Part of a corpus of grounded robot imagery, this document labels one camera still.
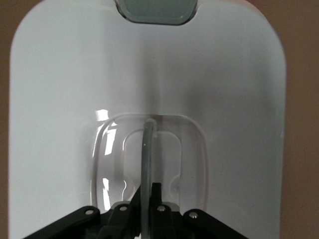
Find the beige background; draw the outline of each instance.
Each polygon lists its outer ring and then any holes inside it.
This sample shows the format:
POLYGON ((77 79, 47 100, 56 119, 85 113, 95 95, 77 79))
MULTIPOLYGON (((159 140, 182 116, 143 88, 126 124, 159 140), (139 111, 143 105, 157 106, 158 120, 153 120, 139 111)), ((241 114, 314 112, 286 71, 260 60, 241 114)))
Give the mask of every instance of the beige background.
MULTIPOLYGON (((281 239, 319 238, 319 1, 249 0, 278 33, 287 58, 281 239)), ((9 53, 40 0, 0 0, 0 238, 7 238, 9 53)))

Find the screw head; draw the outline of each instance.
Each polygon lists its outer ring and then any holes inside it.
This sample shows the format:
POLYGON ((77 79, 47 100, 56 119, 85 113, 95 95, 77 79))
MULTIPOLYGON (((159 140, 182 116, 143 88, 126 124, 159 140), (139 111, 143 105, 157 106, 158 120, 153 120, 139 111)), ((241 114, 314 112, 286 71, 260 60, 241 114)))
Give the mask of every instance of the screw head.
POLYGON ((127 206, 121 206, 121 207, 120 207, 120 211, 122 211, 122 212, 126 211, 127 209, 128 209, 127 206))
POLYGON ((164 212, 164 211, 165 211, 165 207, 164 207, 164 206, 159 206, 159 207, 158 207, 158 211, 164 212))
POLYGON ((196 212, 190 212, 190 213, 189 213, 189 216, 190 216, 191 218, 193 218, 193 219, 198 218, 198 214, 197 214, 196 212))
POLYGON ((91 215, 92 213, 94 213, 94 210, 92 210, 92 209, 85 211, 85 215, 91 215))

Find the black bracket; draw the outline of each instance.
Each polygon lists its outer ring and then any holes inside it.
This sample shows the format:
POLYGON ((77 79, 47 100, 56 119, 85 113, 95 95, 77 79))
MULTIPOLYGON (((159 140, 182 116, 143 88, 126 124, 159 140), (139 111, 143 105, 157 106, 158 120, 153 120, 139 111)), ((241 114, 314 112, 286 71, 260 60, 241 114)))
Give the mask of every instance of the black bracket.
MULTIPOLYGON (((53 222, 25 239, 134 239, 141 233, 141 191, 131 202, 117 203, 108 212, 86 206, 53 222)), ((153 183, 150 197, 151 239, 247 239, 200 209, 183 216, 163 204, 161 183, 153 183)))

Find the transparent plastic insert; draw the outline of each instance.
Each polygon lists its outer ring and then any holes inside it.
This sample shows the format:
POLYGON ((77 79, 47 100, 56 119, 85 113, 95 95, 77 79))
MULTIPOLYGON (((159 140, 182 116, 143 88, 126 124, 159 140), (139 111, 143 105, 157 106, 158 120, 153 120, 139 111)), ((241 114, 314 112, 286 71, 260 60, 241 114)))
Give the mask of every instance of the transparent plastic insert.
POLYGON ((154 120, 151 181, 162 183, 162 200, 181 213, 206 209, 208 189, 205 137, 184 116, 121 115, 107 120, 98 133, 94 159, 93 203, 105 212, 118 201, 129 201, 141 184, 144 124, 154 120))

